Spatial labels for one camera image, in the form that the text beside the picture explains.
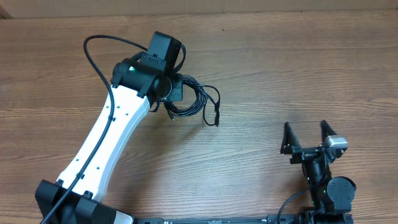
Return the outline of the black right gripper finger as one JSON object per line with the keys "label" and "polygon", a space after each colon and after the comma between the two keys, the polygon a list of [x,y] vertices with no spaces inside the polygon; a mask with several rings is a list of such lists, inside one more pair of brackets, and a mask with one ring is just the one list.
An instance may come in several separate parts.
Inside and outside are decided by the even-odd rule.
{"label": "black right gripper finger", "polygon": [[320,122],[321,134],[322,134],[322,145],[332,146],[333,138],[337,135],[326,120]]}
{"label": "black right gripper finger", "polygon": [[284,123],[284,136],[280,148],[281,154],[296,154],[301,151],[301,145],[292,131],[289,122]]}

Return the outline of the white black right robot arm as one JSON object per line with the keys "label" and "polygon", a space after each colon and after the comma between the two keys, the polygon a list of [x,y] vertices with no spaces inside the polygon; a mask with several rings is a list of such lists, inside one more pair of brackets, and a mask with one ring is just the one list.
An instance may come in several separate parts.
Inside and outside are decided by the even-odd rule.
{"label": "white black right robot arm", "polygon": [[[291,155],[291,164],[300,164],[308,187],[288,198],[276,216],[277,223],[353,223],[352,201],[356,184],[349,178],[332,177],[330,164],[348,149],[345,137],[336,132],[325,121],[320,122],[322,142],[315,147],[304,148],[294,134],[290,124],[284,124],[281,154]],[[293,199],[309,192],[311,207],[302,208],[297,215],[282,215],[285,206]]]}

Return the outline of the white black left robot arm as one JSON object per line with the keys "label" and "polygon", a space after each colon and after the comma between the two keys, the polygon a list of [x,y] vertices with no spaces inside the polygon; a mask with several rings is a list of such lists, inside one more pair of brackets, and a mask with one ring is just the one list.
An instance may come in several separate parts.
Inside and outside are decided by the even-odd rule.
{"label": "white black left robot arm", "polygon": [[135,223],[132,215],[104,205],[113,170],[133,131],[153,103],[182,100],[185,46],[155,32],[148,47],[113,68],[103,82],[108,96],[83,145],[55,183],[41,181],[35,198],[42,223]]}

